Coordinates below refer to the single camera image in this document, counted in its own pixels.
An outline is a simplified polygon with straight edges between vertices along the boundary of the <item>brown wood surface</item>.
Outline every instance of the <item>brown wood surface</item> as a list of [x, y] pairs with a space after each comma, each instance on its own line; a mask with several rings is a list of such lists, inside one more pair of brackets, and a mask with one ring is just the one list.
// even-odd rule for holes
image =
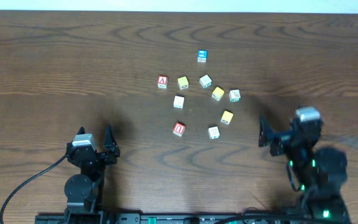
[[[209, 52], [197, 64], [198, 49]], [[226, 91], [211, 99], [208, 73]], [[167, 90], [157, 76], [169, 76]], [[176, 79], [186, 75], [187, 90]], [[227, 92], [238, 88], [239, 103]], [[176, 94], [186, 97], [173, 108]], [[358, 15], [0, 11], [0, 208], [20, 183], [65, 153], [80, 126], [122, 156], [107, 170], [106, 206], [143, 212], [240, 212], [293, 205], [284, 157], [257, 147], [258, 115], [287, 128], [299, 105], [324, 119], [319, 146], [347, 153], [342, 188], [358, 221]], [[234, 113], [228, 126], [222, 112]], [[186, 124], [182, 138], [172, 134]], [[221, 137], [209, 140], [217, 124]], [[63, 162], [9, 203], [6, 223], [62, 212]]]

